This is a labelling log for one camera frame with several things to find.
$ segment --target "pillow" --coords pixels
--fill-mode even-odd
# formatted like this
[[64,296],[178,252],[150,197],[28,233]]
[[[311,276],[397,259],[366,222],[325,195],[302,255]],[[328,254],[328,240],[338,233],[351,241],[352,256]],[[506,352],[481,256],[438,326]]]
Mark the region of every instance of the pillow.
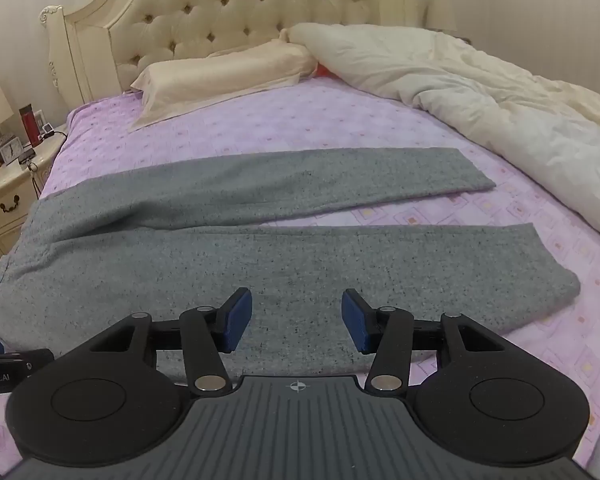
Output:
[[131,131],[215,103],[297,83],[316,60],[301,45],[271,40],[224,56],[153,63],[131,85],[144,110]]

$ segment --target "metal pivot screw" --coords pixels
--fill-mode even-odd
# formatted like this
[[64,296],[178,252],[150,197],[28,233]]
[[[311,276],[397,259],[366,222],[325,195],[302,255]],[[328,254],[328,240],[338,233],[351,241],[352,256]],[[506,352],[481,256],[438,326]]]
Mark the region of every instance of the metal pivot screw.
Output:
[[392,390],[397,390],[402,386],[402,381],[393,375],[378,375],[371,379],[371,385],[376,390],[381,390],[382,392],[390,392]]
[[217,375],[203,375],[198,377],[194,383],[195,387],[203,392],[216,392],[222,390],[226,381]]

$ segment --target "cream headboard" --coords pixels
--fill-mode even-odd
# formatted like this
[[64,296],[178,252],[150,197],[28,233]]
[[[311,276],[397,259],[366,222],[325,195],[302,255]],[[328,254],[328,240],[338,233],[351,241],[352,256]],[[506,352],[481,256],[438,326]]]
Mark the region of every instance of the cream headboard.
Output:
[[117,95],[156,61],[260,44],[299,22],[416,25],[415,0],[90,0],[46,7],[54,85],[71,108]]

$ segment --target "patterned bed sheet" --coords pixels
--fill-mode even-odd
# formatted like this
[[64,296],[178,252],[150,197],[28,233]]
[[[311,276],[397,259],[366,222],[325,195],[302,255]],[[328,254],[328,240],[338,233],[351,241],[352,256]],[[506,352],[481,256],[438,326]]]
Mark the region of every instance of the patterned bed sheet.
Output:
[[[85,105],[69,116],[69,136],[42,196],[88,178],[179,160],[235,153],[328,148],[458,148],[497,186],[488,192],[412,200],[272,222],[279,226],[511,225],[533,222],[558,262],[575,272],[574,304],[507,338],[573,379],[591,416],[575,459],[586,465],[600,436],[600,235],[521,171],[469,142],[429,114],[376,98],[329,78],[252,94],[128,133],[141,95]],[[435,371],[435,360],[411,367],[411,383]],[[0,412],[2,457],[13,464]]]

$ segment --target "white comforter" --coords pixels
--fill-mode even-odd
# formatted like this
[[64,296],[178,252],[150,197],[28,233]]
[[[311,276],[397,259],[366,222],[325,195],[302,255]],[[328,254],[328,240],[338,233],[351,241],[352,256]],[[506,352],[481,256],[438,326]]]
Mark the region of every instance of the white comforter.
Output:
[[289,40],[353,87],[422,108],[503,156],[600,231],[599,94],[420,28],[300,23]]

